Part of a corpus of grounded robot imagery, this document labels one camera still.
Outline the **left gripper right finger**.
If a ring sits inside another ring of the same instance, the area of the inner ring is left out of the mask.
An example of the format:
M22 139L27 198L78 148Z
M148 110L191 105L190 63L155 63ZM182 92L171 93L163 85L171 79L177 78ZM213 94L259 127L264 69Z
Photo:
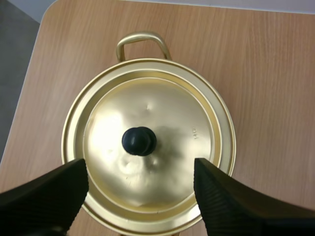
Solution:
M313 236L315 212L255 191L205 158L194 161L194 192L209 236Z

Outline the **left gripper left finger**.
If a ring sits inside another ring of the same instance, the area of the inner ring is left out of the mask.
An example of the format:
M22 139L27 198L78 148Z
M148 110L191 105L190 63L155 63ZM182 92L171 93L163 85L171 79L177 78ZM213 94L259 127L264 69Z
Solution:
M84 159L1 193L2 236L65 236L89 190Z

